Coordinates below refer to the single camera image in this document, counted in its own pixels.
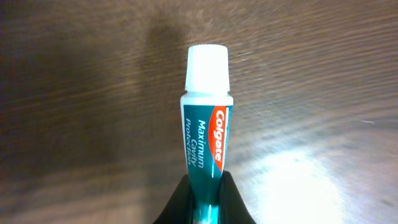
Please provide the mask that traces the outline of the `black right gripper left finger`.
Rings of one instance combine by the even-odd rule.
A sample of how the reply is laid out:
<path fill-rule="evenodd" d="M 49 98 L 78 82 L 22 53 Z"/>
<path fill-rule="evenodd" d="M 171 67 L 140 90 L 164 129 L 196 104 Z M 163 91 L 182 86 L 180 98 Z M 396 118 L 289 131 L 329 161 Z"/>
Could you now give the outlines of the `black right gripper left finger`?
<path fill-rule="evenodd" d="M 185 174 L 153 224 L 192 224 L 193 193 Z"/>

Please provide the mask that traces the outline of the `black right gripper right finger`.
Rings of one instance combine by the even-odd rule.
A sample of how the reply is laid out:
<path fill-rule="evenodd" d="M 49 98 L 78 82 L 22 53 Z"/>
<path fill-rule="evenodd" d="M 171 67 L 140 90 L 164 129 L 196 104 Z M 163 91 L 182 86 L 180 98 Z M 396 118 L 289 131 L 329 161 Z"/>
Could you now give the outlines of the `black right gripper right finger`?
<path fill-rule="evenodd" d="M 256 224 L 239 193 L 233 176 L 224 171 L 218 192 L 219 224 Z"/>

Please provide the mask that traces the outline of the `teal Colgate toothpaste tube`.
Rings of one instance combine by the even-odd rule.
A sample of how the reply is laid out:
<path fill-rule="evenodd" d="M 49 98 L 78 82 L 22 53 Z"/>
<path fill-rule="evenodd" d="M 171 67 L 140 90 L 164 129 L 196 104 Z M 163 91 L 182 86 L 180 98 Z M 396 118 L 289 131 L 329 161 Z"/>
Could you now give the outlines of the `teal Colgate toothpaste tube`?
<path fill-rule="evenodd" d="M 218 189 L 233 110 L 227 47 L 216 44 L 189 47 L 185 91 L 180 109 L 193 193 L 192 223 L 217 223 Z"/>

